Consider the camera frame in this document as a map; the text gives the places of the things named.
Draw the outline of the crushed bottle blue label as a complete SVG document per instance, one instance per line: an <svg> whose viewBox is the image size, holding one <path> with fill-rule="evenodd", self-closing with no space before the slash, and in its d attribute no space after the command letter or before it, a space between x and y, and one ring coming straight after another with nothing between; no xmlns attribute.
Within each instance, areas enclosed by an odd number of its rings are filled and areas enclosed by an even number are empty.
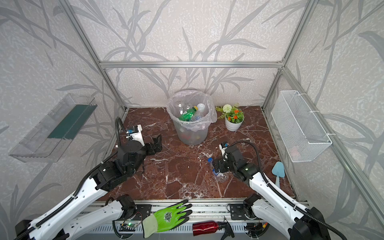
<svg viewBox="0 0 384 240"><path fill-rule="evenodd" d="M214 168L214 159L213 158L209 158L208 159L208 162L209 162L209 165L210 165L210 168L216 178L216 180L219 182L219 183L224 183L228 180L228 174L227 173L221 173L220 170L216 170Z"/></svg>

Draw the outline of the green soda bottle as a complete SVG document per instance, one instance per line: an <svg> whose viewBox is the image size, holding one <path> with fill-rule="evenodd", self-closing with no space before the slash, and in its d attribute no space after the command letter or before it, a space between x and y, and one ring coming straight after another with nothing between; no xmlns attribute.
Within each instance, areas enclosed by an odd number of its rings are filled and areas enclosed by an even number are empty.
<svg viewBox="0 0 384 240"><path fill-rule="evenodd" d="M193 106L192 108L188 109L187 111L185 111L180 117L179 117L179 120L180 121L185 121L185 122L188 122L191 120L191 118L195 115L195 113L197 112L198 110L198 107L197 106Z"/></svg>

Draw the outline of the grey bottle red label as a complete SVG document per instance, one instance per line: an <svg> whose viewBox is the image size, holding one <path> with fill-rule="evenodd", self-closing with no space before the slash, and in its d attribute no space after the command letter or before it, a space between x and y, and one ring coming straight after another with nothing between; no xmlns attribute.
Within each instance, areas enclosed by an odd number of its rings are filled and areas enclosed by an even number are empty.
<svg viewBox="0 0 384 240"><path fill-rule="evenodd" d="M197 114L198 114L199 116L204 116L205 109L206 109L206 105L201 103L201 104L198 104L198 105L197 105L197 108L198 108L198 110L197 110Z"/></svg>

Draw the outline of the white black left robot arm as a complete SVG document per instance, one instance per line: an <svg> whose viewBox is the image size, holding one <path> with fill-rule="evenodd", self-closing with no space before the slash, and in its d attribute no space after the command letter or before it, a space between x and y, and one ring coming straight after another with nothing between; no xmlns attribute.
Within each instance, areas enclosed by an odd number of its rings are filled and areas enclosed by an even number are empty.
<svg viewBox="0 0 384 240"><path fill-rule="evenodd" d="M121 118L116 117L115 131L116 152L91 169L76 190L54 208L32 221L21 221L18 225L24 229L17 233L18 240L54 239L83 209L133 177L147 156L162 151L162 136L144 143L140 125L126 129Z"/></svg>

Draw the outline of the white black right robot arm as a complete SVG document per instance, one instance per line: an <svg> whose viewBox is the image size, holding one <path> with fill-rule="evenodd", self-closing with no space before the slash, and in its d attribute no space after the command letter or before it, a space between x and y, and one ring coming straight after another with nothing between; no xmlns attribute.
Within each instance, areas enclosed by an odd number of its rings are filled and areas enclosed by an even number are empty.
<svg viewBox="0 0 384 240"><path fill-rule="evenodd" d="M257 193L249 207L251 218L266 221L289 240L329 240L330 232L346 239L342 232L325 222L318 209L307 208L278 188L264 173L258 152L258 163L254 164L244 159L236 144L223 142L219 148L222 157L213 160L215 172L231 172Z"/></svg>

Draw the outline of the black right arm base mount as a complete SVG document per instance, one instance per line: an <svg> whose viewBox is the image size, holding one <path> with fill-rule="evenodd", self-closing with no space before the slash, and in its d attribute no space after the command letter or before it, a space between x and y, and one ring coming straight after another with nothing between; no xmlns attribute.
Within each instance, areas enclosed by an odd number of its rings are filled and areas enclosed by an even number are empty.
<svg viewBox="0 0 384 240"><path fill-rule="evenodd" d="M250 197L244 199L241 204L228 204L231 220L259 220L259 218L254 214L252 206L257 200L260 199L260 195L252 194Z"/></svg>

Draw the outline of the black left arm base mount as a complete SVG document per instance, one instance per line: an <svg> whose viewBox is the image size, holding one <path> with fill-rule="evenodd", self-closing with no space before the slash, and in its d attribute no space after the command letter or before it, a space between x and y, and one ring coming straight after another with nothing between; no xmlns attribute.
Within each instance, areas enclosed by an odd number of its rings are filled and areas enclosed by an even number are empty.
<svg viewBox="0 0 384 240"><path fill-rule="evenodd" d="M128 195L118 197L117 201L122 205L123 210L120 220L141 221L151 214L152 205L136 204Z"/></svg>

